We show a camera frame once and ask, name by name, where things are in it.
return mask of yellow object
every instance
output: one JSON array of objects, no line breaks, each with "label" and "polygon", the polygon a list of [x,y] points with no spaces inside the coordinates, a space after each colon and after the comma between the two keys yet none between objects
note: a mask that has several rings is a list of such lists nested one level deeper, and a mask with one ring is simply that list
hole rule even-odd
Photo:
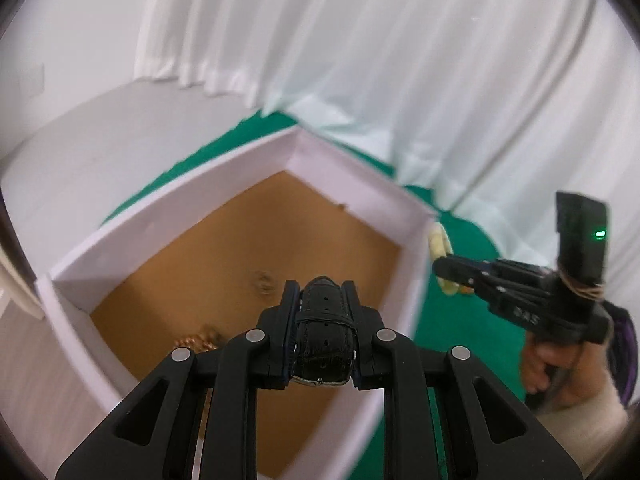
[{"label": "yellow object", "polygon": [[[451,242],[447,236],[447,232],[444,230],[442,224],[434,223],[429,229],[428,235],[429,241],[429,254],[431,261],[434,262],[441,256],[447,256],[453,254],[453,248]],[[447,296],[453,296],[457,293],[460,286],[457,283],[443,280],[442,278],[436,278],[438,285]]]}]

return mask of white backdrop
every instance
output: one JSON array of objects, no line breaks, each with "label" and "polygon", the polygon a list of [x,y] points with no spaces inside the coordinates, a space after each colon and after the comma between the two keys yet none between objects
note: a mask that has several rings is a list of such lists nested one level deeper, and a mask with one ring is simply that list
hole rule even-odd
[{"label": "white backdrop", "polygon": [[511,258],[553,262],[556,190],[606,200],[640,322],[640,54],[606,0],[148,0],[135,76],[284,110]]},{"label": "white backdrop", "polygon": [[146,0],[25,0],[0,38],[0,158],[132,81]]}]

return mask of open cardboard box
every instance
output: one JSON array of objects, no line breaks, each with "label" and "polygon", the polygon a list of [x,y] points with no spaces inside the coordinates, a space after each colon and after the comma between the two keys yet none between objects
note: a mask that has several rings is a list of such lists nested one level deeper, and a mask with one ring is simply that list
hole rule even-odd
[{"label": "open cardboard box", "polygon": [[[219,156],[151,193],[103,225],[38,280],[47,318],[66,357],[105,411],[112,410],[137,379],[132,366],[127,369],[98,331],[94,310],[153,256],[203,225],[212,212],[258,183],[286,181],[287,174],[398,246],[395,268],[377,306],[387,327],[413,334],[428,275],[427,231],[434,212],[353,155],[296,126]],[[295,187],[292,182],[287,185]],[[229,330],[255,325],[253,312],[251,320],[249,326],[231,323]],[[146,372],[145,367],[140,370],[137,375]],[[330,402],[318,424],[295,457],[278,469],[279,478],[343,478],[367,445],[380,420],[382,391],[361,393],[345,386],[323,398]],[[278,431],[288,429],[283,424]]]}]

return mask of brown box bottom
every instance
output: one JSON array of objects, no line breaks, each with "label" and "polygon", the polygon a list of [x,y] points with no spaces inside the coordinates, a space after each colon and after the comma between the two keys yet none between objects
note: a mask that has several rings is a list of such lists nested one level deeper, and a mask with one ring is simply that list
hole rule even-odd
[{"label": "brown box bottom", "polygon": [[[122,363],[143,378],[174,341],[215,327],[230,338],[277,304],[285,280],[354,280],[378,307],[399,247],[282,171],[234,197],[121,283],[92,313]],[[293,384],[258,392],[258,471],[277,478],[335,394]]]}]

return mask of human hand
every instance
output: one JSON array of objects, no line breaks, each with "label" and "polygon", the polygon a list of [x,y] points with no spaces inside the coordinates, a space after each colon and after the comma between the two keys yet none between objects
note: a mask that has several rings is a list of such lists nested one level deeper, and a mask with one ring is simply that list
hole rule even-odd
[{"label": "human hand", "polygon": [[552,399],[555,409],[581,404],[599,394],[607,383],[606,345],[583,343],[560,346],[549,342],[536,342],[527,332],[520,353],[520,380],[527,393],[545,392],[550,386],[545,373],[547,365],[573,368],[566,383]]}]

